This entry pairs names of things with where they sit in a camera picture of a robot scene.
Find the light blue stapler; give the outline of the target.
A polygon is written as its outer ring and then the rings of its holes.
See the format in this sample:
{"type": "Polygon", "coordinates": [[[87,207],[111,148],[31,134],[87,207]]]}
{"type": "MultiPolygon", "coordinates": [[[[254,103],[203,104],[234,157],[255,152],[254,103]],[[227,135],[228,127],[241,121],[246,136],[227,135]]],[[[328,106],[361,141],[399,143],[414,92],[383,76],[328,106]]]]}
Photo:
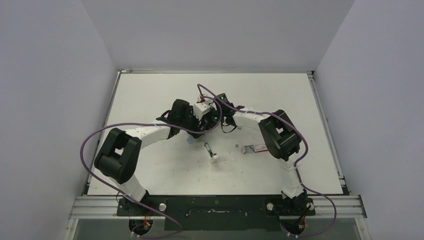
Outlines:
{"type": "Polygon", "coordinates": [[[192,135],[188,135],[187,136],[187,139],[186,139],[186,142],[189,144],[189,145],[192,145],[194,142],[196,141],[196,139],[192,136],[192,135]]]}

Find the red white staple box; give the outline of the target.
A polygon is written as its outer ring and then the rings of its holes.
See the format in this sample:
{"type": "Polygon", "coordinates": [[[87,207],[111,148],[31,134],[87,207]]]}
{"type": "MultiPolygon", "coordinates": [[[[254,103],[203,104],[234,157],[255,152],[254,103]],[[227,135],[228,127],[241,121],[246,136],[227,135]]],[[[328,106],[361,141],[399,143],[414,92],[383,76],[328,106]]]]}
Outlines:
{"type": "Polygon", "coordinates": [[[261,144],[251,144],[251,145],[245,145],[242,147],[243,154],[256,154],[256,153],[263,153],[267,152],[268,148],[264,143],[261,144]]]}

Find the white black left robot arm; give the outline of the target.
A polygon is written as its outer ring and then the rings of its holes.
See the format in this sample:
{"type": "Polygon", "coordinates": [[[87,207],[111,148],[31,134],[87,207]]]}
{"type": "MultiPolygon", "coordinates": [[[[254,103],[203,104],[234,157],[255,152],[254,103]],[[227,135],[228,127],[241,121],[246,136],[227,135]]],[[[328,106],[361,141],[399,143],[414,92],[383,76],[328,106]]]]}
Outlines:
{"type": "Polygon", "coordinates": [[[194,139],[213,128],[220,113],[212,109],[213,100],[203,99],[193,105],[177,99],[170,110],[146,126],[121,130],[112,128],[107,134],[94,167],[111,179],[132,200],[129,208],[136,215],[149,210],[148,191],[135,176],[140,151],[158,141],[167,140],[185,129],[194,139]]]}

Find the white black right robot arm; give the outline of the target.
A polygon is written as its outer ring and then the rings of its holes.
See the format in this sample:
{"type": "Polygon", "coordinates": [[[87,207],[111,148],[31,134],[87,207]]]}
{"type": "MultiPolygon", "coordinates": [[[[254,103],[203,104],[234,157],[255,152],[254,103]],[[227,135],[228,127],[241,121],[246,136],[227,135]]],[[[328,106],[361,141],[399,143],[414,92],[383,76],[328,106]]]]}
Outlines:
{"type": "Polygon", "coordinates": [[[214,96],[222,109],[224,120],[231,126],[249,128],[261,133],[268,152],[279,160],[282,168],[282,193],[287,196],[283,199],[282,207],[290,215],[296,214],[303,207],[302,200],[298,197],[304,192],[302,180],[298,171],[297,160],[291,160],[293,154],[298,154],[301,143],[308,152],[308,144],[295,128],[285,111],[279,109],[275,112],[256,112],[245,107],[235,107],[222,93],[214,96]]]}

